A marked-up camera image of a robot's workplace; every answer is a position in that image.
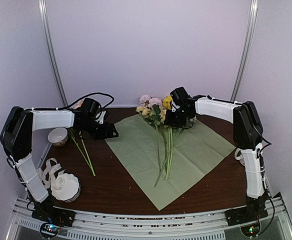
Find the blue fake flower stem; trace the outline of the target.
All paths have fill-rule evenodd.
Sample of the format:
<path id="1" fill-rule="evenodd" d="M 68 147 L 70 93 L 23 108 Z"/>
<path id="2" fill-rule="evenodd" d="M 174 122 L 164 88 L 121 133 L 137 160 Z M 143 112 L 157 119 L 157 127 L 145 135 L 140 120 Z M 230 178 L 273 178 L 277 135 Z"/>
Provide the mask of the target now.
<path id="1" fill-rule="evenodd" d="M 171 162 L 173 154 L 173 128 L 171 127 L 168 131 L 168 159 L 167 159 L 167 169 L 166 169 L 166 179 L 168 180 L 171 172 Z"/>

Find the yellow fake flower stem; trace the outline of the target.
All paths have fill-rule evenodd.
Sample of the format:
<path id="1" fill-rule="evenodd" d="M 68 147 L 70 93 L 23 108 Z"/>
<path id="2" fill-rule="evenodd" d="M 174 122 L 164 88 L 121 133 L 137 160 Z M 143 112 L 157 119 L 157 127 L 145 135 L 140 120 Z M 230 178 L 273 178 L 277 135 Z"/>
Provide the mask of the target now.
<path id="1" fill-rule="evenodd" d="M 165 114 L 167 110 L 172 110 L 172 97 L 170 95 L 166 96 L 162 103 L 163 103 L 163 115 L 162 115 L 162 119 L 163 119 L 163 124 L 164 124 L 164 120 L 165 120 Z M 168 163 L 168 153 L 169 153 L 169 129 L 172 128 L 171 126 L 165 125 L 164 126 L 167 128 L 166 131 L 166 139 L 165 139 L 165 147 L 166 147 L 166 152 L 165 152 L 165 160 L 164 160 L 164 166 L 165 166 L 165 180 L 166 179 L 166 174 L 167 174 L 167 163 Z M 172 159 L 171 159 L 171 167 L 172 167 L 172 160 L 173 160 L 173 150 L 172 150 Z"/>

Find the cream fake flower bunch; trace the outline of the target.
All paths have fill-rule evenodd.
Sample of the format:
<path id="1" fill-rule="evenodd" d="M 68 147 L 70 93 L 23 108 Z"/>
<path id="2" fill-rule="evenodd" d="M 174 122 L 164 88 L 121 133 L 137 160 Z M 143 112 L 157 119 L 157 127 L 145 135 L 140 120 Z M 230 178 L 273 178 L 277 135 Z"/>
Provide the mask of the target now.
<path id="1" fill-rule="evenodd" d="M 165 169 L 165 157 L 166 157 L 166 126 L 163 123 L 163 107 L 159 106 L 158 104 L 154 104 L 152 106 L 138 106 L 135 111 L 141 115 L 141 117 L 150 125 L 152 126 L 158 136 L 157 136 L 157 160 L 159 170 Z M 160 157 L 160 142 L 162 142 L 164 146 L 164 157 L 161 160 Z"/>

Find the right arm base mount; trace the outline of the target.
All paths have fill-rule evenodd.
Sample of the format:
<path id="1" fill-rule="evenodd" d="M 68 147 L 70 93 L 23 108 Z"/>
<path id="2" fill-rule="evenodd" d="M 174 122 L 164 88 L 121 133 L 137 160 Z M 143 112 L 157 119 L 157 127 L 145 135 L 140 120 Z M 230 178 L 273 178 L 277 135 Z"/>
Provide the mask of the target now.
<path id="1" fill-rule="evenodd" d="M 225 212 L 228 226 L 241 225 L 241 233 L 249 238 L 257 237 L 262 232 L 260 220 L 269 214 L 266 209 L 267 195 L 264 193 L 258 198 L 246 196 L 246 205 L 231 208 Z"/>

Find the pink fake flower stem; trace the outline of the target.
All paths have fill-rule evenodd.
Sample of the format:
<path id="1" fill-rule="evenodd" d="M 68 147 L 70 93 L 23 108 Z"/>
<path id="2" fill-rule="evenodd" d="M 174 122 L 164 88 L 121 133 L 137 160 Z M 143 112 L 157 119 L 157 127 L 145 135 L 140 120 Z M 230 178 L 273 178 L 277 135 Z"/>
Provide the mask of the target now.
<path id="1" fill-rule="evenodd" d="M 139 104 L 136 108 L 142 118 L 156 131 L 156 156 L 158 161 L 159 173 L 156 178 L 154 187 L 156 188 L 161 176 L 164 172 L 168 174 L 168 158 L 169 158 L 169 128 L 164 124 L 166 120 L 166 109 L 163 102 L 158 97 L 151 97 L 150 95 L 142 95 L 139 99 Z"/>

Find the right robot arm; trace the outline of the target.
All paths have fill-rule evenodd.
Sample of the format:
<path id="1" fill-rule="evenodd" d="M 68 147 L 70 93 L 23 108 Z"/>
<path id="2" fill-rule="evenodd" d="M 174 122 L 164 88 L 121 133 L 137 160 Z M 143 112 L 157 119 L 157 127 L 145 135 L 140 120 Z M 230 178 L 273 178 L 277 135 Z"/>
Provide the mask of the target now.
<path id="1" fill-rule="evenodd" d="M 191 97 L 184 87 L 170 93 L 172 109 L 165 115 L 165 123 L 174 127 L 185 127 L 187 121 L 196 115 L 210 116 L 233 124 L 233 140 L 244 161 L 247 190 L 252 199 L 260 198 L 263 187 L 264 162 L 263 125 L 255 104 L 252 101 L 231 102 L 209 95 Z"/>

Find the green wrapping paper sheet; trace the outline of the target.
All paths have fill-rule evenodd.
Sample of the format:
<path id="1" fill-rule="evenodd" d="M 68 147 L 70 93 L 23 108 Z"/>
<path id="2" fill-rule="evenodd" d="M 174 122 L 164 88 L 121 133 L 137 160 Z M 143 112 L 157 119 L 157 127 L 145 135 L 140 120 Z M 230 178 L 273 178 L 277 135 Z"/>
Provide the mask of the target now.
<path id="1" fill-rule="evenodd" d="M 140 115 L 116 123 L 119 136 L 106 143 L 133 180 L 160 211 L 193 187 L 231 154 L 235 146 L 196 121 L 174 137 L 169 178 L 160 175 L 163 137 Z"/>

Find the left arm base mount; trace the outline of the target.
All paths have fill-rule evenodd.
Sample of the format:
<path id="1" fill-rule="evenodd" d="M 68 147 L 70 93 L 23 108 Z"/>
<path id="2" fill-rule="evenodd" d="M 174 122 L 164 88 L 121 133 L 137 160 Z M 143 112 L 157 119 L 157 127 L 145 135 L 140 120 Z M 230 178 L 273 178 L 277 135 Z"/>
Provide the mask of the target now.
<path id="1" fill-rule="evenodd" d="M 55 238 L 63 227 L 72 227 L 76 213 L 72 210 L 57 208 L 49 196 L 43 202 L 39 203 L 29 195 L 27 210 L 31 211 L 33 219 L 42 221 L 39 227 L 39 233 L 44 239 L 51 240 Z"/>

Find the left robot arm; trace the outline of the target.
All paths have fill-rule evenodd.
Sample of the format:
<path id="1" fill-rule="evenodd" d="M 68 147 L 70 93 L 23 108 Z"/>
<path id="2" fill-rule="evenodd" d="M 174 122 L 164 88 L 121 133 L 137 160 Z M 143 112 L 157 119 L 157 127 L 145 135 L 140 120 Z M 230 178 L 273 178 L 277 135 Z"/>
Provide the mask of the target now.
<path id="1" fill-rule="evenodd" d="M 107 110 L 87 96 L 82 97 L 80 107 L 61 108 L 11 108 L 0 134 L 0 142 L 7 162 L 15 169 L 21 184 L 32 199 L 44 202 L 49 193 L 44 187 L 32 160 L 33 132 L 55 128 L 75 128 L 89 133 L 94 140 L 117 138 L 118 131 L 113 123 L 107 122 Z"/>

